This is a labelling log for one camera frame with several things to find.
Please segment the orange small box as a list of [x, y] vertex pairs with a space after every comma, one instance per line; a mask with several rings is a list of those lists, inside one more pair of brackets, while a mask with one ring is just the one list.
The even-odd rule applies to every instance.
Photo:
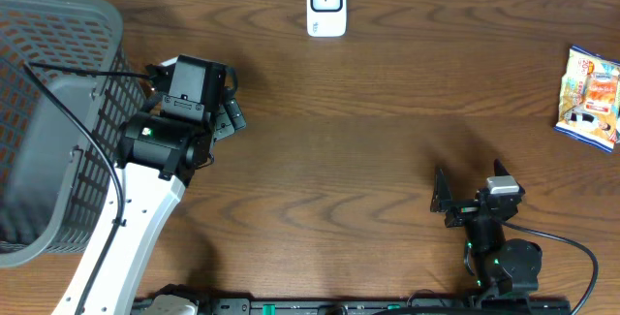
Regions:
[[586, 110], [599, 114], [610, 114], [615, 104], [619, 78], [614, 74], [592, 73], [586, 79]]

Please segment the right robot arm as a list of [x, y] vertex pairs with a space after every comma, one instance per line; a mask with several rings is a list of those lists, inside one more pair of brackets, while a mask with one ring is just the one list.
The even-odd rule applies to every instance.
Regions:
[[498, 160], [494, 175], [469, 200], [457, 200], [444, 172], [435, 170], [430, 210], [445, 215], [446, 227], [465, 230], [464, 264], [483, 288], [479, 301], [525, 297], [539, 288], [541, 248], [524, 239], [507, 239], [504, 234], [524, 194], [524, 188]]

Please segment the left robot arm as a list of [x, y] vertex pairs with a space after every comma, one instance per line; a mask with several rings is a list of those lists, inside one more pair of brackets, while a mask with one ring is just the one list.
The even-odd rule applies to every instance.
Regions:
[[110, 186], [57, 314], [128, 314], [156, 241], [213, 146], [246, 121], [235, 68], [180, 55], [149, 65], [154, 95], [123, 122]]

